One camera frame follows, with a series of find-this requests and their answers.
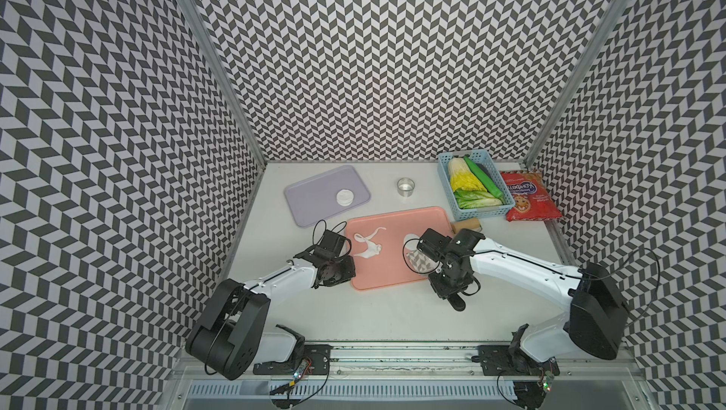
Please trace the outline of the black handled scraper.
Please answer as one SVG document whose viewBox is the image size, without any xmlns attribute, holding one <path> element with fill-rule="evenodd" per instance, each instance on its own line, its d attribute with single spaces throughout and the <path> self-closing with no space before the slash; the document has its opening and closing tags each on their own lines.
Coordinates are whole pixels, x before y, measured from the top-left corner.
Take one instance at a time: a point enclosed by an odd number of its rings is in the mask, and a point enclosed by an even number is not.
<svg viewBox="0 0 726 410">
<path fill-rule="evenodd" d="M 402 248 L 402 256 L 406 267 L 413 273 L 426 277 L 441 300 L 446 300 L 457 312 L 463 312 L 466 309 L 466 303 L 459 296 L 459 291 L 444 283 L 444 276 L 437 271 L 439 264 L 436 261 L 408 245 L 404 245 Z"/>
</svg>

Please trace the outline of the white dough scrap strip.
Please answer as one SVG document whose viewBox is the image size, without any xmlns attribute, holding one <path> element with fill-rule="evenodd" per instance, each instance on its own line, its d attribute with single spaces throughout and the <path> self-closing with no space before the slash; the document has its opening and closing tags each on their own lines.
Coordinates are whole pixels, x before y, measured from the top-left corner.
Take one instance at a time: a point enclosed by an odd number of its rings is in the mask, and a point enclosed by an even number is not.
<svg viewBox="0 0 726 410">
<path fill-rule="evenodd" d="M 366 246 L 366 249 L 362 252 L 358 252 L 354 254 L 354 257 L 361 257 L 363 259 L 370 259 L 372 257 L 378 256 L 381 252 L 383 247 L 379 244 L 376 244 L 374 242 L 374 238 L 378 232 L 385 231 L 385 227 L 378 227 L 376 228 L 371 234 L 364 236 L 362 234 L 359 234 L 356 232 L 354 234 L 354 240 L 357 243 L 364 244 Z"/>
</svg>

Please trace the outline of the cut round dough wrapper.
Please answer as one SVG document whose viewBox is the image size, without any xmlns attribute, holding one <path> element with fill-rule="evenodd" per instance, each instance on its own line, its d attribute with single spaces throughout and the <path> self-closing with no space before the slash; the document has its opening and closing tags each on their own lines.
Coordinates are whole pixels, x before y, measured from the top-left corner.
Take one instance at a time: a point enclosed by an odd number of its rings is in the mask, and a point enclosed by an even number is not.
<svg viewBox="0 0 726 410">
<path fill-rule="evenodd" d="M 404 247 L 412 247 L 412 249 L 416 249 L 416 245 L 419 242 L 419 236 L 416 234 L 407 234 L 404 238 Z"/>
</svg>

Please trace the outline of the pink tray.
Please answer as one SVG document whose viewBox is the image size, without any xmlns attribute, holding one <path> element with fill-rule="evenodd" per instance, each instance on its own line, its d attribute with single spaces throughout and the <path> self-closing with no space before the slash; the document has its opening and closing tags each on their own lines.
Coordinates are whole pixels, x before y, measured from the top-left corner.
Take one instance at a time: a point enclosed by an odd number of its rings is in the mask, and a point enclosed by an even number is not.
<svg viewBox="0 0 726 410">
<path fill-rule="evenodd" d="M 354 257 L 355 253 L 366 249 L 364 244 L 355 242 L 354 234 L 358 232 L 367 236 L 378 227 L 386 228 L 385 231 L 378 232 L 374 238 L 374 242 L 383 247 L 382 252 L 370 259 Z M 353 288 L 365 291 L 425 279 L 424 276 L 417 275 L 406 267 L 402 248 L 407 234 L 421 237 L 427 229 L 433 229 L 445 236 L 452 234 L 444 209 L 427 207 L 349 220 L 345 235 L 352 241 L 351 256 L 355 261 L 355 272 L 357 272 L 352 279 Z"/>
</svg>

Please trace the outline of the wooden dough roller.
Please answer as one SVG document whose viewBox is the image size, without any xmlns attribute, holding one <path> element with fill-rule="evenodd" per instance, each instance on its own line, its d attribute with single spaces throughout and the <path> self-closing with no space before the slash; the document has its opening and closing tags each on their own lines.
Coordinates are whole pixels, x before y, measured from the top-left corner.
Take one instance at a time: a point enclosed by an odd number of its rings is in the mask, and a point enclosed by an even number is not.
<svg viewBox="0 0 726 410">
<path fill-rule="evenodd" d="M 460 220 L 451 224 L 453 234 L 458 234 L 461 231 L 469 230 L 473 232 L 482 232 L 482 226 L 478 218 L 468 218 Z"/>
</svg>

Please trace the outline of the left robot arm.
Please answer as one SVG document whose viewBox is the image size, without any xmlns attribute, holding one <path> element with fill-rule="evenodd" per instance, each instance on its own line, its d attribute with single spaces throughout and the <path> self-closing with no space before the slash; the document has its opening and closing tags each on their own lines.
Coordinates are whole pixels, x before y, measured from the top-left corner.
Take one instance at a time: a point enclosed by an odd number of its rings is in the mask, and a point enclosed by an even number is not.
<svg viewBox="0 0 726 410">
<path fill-rule="evenodd" d="M 352 242 L 331 230 L 263 278 L 238 283 L 226 279 L 206 302 L 185 351 L 205 372 L 235 380 L 252 366 L 262 372 L 296 373 L 309 364 L 306 338 L 282 324 L 267 326 L 272 310 L 302 293 L 352 281 Z"/>
</svg>

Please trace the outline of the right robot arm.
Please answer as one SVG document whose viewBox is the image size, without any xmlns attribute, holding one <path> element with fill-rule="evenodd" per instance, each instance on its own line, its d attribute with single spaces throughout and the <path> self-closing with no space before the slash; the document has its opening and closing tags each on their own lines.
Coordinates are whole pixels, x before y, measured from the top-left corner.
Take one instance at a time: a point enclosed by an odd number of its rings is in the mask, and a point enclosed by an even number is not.
<svg viewBox="0 0 726 410">
<path fill-rule="evenodd" d="M 472 230 L 445 236 L 428 229 L 417 251 L 434 263 L 427 279 L 434 293 L 462 312 L 464 297 L 479 276 L 523 288 L 557 306 L 561 313 L 537 325 L 522 325 L 513 334 L 510 354 L 541 364 L 580 350 L 600 360 L 614 360 L 629 324 L 631 309 L 604 266 L 584 268 L 550 263 L 505 247 Z"/>
</svg>

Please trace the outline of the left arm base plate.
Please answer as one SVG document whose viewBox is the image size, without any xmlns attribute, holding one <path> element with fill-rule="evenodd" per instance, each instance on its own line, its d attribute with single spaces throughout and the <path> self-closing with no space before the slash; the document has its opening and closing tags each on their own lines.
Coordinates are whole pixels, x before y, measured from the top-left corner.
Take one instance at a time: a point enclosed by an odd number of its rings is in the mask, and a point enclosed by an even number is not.
<svg viewBox="0 0 726 410">
<path fill-rule="evenodd" d="M 266 362 L 253 365 L 253 375 L 291 377 L 304 360 L 309 361 L 308 375 L 325 376 L 330 370 L 332 346 L 329 344 L 306 344 L 293 351 L 285 362 Z"/>
</svg>

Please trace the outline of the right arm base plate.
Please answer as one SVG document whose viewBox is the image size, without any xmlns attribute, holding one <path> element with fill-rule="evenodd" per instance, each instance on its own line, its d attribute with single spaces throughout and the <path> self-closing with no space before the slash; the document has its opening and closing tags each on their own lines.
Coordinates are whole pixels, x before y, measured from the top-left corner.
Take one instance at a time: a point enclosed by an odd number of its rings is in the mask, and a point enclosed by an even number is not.
<svg viewBox="0 0 726 410">
<path fill-rule="evenodd" d="M 510 353 L 510 348 L 505 345 L 479 345 L 471 361 L 480 366 L 483 375 L 487 377 L 498 374 L 537 378 L 550 373 L 555 377 L 561 375 L 559 365 L 554 359 L 538 363 L 519 350 Z"/>
</svg>

